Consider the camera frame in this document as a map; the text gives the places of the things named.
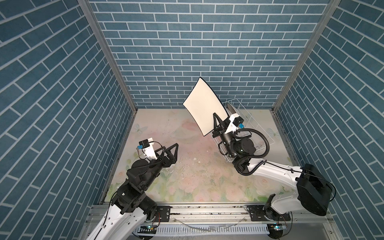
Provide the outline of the floral black square plate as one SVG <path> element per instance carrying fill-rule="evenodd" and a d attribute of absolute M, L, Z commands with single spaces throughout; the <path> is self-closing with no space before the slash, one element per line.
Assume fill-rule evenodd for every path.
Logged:
<path fill-rule="evenodd" d="M 233 114 L 238 114 L 238 110 L 231 103 L 226 103 L 226 110 L 229 116 Z"/>

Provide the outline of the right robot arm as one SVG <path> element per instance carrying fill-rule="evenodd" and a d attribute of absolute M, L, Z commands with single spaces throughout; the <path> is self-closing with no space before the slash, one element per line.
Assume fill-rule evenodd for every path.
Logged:
<path fill-rule="evenodd" d="M 220 137 L 218 145 L 224 146 L 237 173 L 270 179 L 291 189 L 287 194 L 268 197 L 263 207 L 267 219 L 276 220 L 280 215 L 302 210 L 317 216 L 327 214 L 336 187 L 315 166 L 288 166 L 266 160 L 270 152 L 268 139 L 258 130 L 245 128 L 244 119 L 238 114 L 222 120 L 214 113 L 213 122 L 212 135 Z"/>

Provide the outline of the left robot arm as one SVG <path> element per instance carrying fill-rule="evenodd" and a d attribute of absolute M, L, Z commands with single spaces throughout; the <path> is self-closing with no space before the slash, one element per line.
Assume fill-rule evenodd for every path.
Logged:
<path fill-rule="evenodd" d="M 177 162 L 177 143 L 166 148 L 152 138 L 139 142 L 138 155 L 145 156 L 136 160 L 127 170 L 125 182 L 113 194 L 107 212 L 88 235 L 88 240 L 126 240 L 136 228 L 144 222 L 153 222 L 160 215 L 158 204 L 146 195 L 162 169 Z"/>

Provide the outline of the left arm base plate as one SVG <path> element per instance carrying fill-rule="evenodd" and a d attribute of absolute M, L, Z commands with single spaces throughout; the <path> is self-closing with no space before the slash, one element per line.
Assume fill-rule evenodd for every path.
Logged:
<path fill-rule="evenodd" d="M 157 206 L 155 213 L 155 223 L 169 222 L 171 206 Z"/>

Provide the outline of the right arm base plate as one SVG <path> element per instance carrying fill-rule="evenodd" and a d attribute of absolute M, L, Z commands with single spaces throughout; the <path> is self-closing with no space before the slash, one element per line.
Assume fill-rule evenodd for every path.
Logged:
<path fill-rule="evenodd" d="M 246 210 L 249 213 L 252 222 L 282 221 L 283 223 L 285 223 L 292 220 L 290 213 L 285 213 L 281 215 L 271 208 L 265 210 L 264 206 L 261 205 L 248 205 L 246 206 Z"/>

